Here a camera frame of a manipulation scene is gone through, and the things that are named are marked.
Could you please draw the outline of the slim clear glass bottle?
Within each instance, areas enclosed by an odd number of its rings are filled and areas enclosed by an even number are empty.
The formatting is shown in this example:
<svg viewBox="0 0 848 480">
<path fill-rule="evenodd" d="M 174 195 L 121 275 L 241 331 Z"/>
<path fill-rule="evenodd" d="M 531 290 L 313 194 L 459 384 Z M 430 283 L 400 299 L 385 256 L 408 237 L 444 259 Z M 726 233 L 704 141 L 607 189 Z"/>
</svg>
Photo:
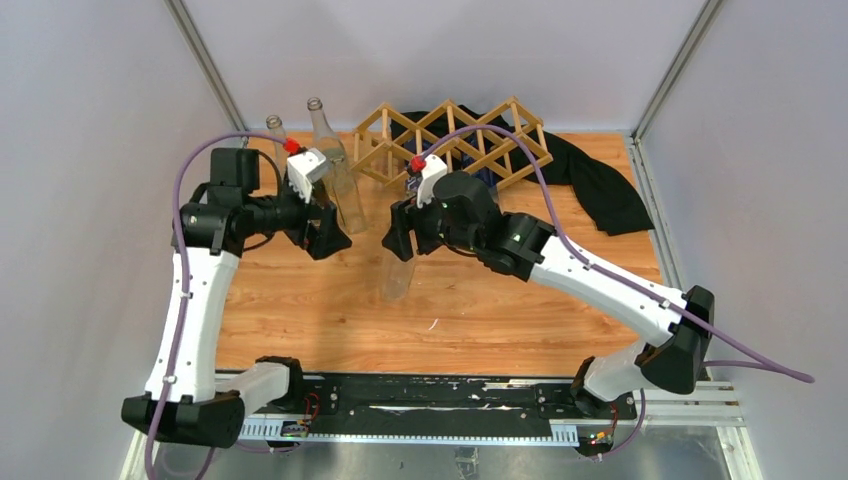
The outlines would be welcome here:
<svg viewBox="0 0 848 480">
<path fill-rule="evenodd" d="M 358 185 L 344 155 L 330 158 L 331 169 L 327 175 L 338 208 L 340 222 L 350 235 L 363 233 L 368 224 L 363 210 Z"/>
</svg>

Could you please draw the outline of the small clear glass bottle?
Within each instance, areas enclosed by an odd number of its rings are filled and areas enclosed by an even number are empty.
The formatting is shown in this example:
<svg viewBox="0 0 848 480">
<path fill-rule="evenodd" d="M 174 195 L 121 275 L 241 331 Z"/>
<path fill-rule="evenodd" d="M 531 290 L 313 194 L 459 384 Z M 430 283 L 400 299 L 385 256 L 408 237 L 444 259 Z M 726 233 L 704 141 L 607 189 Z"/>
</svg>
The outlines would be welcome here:
<svg viewBox="0 0 848 480">
<path fill-rule="evenodd" d="M 384 255 L 380 285 L 380 294 L 384 301 L 397 301 L 407 295 L 415 266 L 415 258 L 402 261 L 391 252 Z"/>
</svg>

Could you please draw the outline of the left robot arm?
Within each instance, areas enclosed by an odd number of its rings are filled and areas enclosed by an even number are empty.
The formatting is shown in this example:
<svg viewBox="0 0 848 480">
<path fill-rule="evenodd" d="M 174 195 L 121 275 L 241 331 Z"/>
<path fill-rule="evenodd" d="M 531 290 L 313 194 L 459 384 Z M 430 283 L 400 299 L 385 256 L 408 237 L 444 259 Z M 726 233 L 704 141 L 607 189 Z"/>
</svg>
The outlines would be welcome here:
<svg viewBox="0 0 848 480">
<path fill-rule="evenodd" d="M 223 310 L 234 274 L 254 235 L 284 233 L 314 260 L 351 247 L 337 208 L 319 185 L 330 161 L 300 148 L 275 169 L 277 191 L 260 186 L 256 149 L 219 147 L 211 152 L 210 178 L 180 207 L 182 241 L 174 240 L 174 279 L 157 361 L 140 396 L 128 397 L 122 420 L 163 443 L 214 448 L 233 446 L 249 415 L 271 403 L 283 413 L 306 400 L 300 362 L 264 356 L 218 385 L 215 359 Z"/>
</svg>

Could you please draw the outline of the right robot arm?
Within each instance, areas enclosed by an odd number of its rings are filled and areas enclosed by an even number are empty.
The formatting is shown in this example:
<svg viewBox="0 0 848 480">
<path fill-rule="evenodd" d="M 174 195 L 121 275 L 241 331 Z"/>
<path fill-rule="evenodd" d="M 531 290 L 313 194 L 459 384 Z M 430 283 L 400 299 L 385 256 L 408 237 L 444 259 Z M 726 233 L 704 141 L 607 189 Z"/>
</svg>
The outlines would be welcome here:
<svg viewBox="0 0 848 480">
<path fill-rule="evenodd" d="M 495 273 L 578 298 L 636 332 L 631 346 L 581 363 L 570 396 L 584 417 L 598 416 L 640 388 L 679 395 L 695 390 L 711 340 L 709 290 L 666 287 L 564 242 L 548 222 L 501 211 L 486 186 L 469 174 L 425 179 L 418 193 L 392 204 L 382 245 L 400 261 L 446 247 Z"/>
</svg>

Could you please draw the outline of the clear bottle blue label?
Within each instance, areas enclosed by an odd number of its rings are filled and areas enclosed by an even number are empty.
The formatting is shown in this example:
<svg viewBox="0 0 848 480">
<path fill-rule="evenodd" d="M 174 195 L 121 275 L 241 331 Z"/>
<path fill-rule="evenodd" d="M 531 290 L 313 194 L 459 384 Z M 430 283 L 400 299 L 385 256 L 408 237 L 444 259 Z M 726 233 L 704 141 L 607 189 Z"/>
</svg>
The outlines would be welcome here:
<svg viewBox="0 0 848 480">
<path fill-rule="evenodd" d="M 415 133 L 413 137 L 406 140 L 402 144 L 403 148 L 409 151 L 413 156 L 420 155 L 423 151 L 423 139 L 419 133 Z M 412 167 L 413 159 L 407 160 L 404 164 L 404 172 L 407 174 L 404 180 L 404 195 L 406 198 L 416 196 L 417 188 L 421 177 Z"/>
</svg>

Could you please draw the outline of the clear bottle white label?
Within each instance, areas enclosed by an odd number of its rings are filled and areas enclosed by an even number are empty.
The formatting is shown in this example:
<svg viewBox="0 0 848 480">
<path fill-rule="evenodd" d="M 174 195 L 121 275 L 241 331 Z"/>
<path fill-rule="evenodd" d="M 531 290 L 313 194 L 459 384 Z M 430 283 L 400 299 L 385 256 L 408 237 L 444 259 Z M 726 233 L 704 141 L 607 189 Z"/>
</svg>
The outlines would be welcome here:
<svg viewBox="0 0 848 480">
<path fill-rule="evenodd" d="M 288 135 L 283 126 L 281 118 L 276 114 L 269 115 L 266 118 L 266 128 L 268 130 L 268 133 L 275 138 L 275 141 L 273 141 L 275 150 L 275 163 L 281 171 L 284 171 L 288 158 L 288 152 L 285 149 L 285 143 Z"/>
</svg>

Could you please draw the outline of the clear bottle black label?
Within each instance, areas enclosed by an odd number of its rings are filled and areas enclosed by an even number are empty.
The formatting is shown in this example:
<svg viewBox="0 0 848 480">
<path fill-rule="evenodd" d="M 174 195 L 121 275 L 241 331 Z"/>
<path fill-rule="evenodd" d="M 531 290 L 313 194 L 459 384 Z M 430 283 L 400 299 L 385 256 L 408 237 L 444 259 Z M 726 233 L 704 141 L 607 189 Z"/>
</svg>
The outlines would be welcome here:
<svg viewBox="0 0 848 480">
<path fill-rule="evenodd" d="M 309 98 L 307 109 L 312 122 L 314 147 L 333 164 L 344 163 L 347 160 L 346 150 L 327 120 L 321 99 Z"/>
</svg>

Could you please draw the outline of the clear blue labelled bottle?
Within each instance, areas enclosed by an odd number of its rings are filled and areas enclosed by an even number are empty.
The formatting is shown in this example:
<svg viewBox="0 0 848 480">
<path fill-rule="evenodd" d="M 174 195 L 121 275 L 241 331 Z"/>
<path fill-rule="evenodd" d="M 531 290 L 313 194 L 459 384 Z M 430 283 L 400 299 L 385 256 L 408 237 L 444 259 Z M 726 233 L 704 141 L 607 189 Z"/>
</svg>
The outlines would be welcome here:
<svg viewBox="0 0 848 480">
<path fill-rule="evenodd" d="M 465 138 L 465 140 L 474 148 L 480 146 L 478 138 L 476 136 L 469 135 Z M 467 153 L 464 153 L 461 157 L 461 167 L 466 168 L 474 162 L 474 159 Z M 481 180 L 488 188 L 488 192 L 490 197 L 493 199 L 495 203 L 499 202 L 499 193 L 497 189 L 497 183 L 500 178 L 489 168 L 483 167 L 480 170 L 472 173 L 474 178 Z"/>
</svg>

